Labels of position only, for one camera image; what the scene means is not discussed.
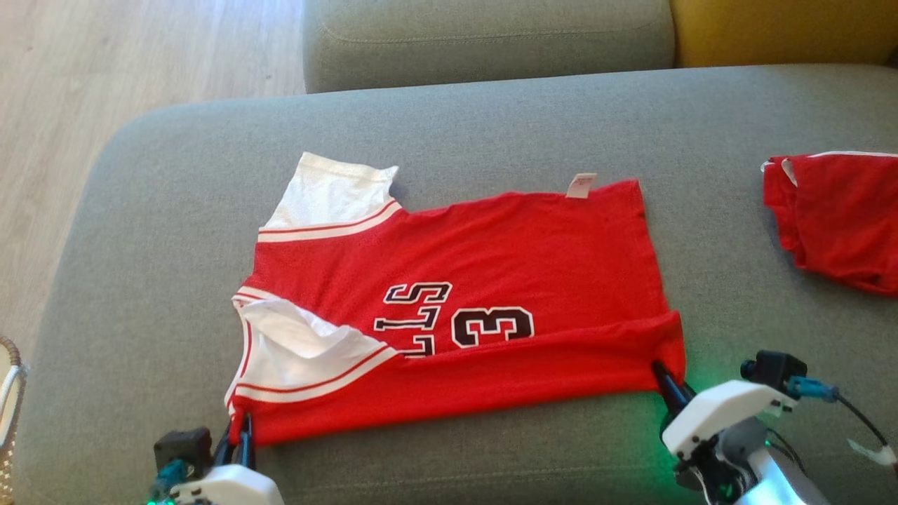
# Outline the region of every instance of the red jersey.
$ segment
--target red jersey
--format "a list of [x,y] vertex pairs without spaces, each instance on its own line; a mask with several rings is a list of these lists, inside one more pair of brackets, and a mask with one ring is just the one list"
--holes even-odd
[[636,181],[410,213],[395,173],[306,153],[260,229],[225,398],[259,444],[682,379]]
[[898,297],[898,155],[775,156],[762,168],[764,204],[798,268]]

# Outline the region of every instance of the yellow cushion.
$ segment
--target yellow cushion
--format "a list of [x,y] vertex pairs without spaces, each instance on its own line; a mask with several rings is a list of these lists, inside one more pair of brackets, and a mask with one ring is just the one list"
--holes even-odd
[[884,64],[898,0],[671,0],[679,66]]

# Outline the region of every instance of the wooden floor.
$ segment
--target wooden floor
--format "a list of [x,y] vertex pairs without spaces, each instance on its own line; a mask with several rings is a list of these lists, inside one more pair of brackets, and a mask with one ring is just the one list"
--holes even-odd
[[0,333],[27,361],[87,174],[143,112],[303,92],[301,0],[0,0]]

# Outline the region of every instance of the wicker basket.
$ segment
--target wicker basket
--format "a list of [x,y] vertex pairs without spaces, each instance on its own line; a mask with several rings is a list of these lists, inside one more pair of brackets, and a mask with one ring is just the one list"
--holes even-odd
[[25,369],[13,341],[0,335],[0,505],[13,503],[13,448],[19,405],[25,391]]

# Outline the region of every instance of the sofa seam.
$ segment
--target sofa seam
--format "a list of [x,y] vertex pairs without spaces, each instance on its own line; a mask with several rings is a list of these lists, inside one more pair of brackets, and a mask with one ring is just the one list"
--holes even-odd
[[428,46],[439,46],[439,45],[451,45],[451,44],[475,44],[475,43],[495,43],[502,42],[508,40],[537,40],[537,39],[551,39],[551,38],[575,38],[575,37],[587,37],[591,35],[602,35],[605,33],[623,33],[625,31],[638,31],[653,25],[659,24],[663,19],[655,19],[652,22],[647,22],[645,24],[633,27],[626,28],[621,30],[604,30],[604,31],[541,31],[541,32],[518,32],[518,33],[504,33],[504,34],[492,34],[492,35],[470,35],[470,36],[445,36],[445,37],[408,37],[406,39],[384,39],[384,40],[373,40],[373,39],[348,39],[345,37],[340,37],[335,33],[331,28],[327,26],[324,22],[318,22],[319,28],[322,32],[328,36],[330,39],[336,41],[337,43],[343,45],[356,45],[356,46],[364,46],[364,45],[400,45],[400,44],[417,44],[417,45],[428,45]]

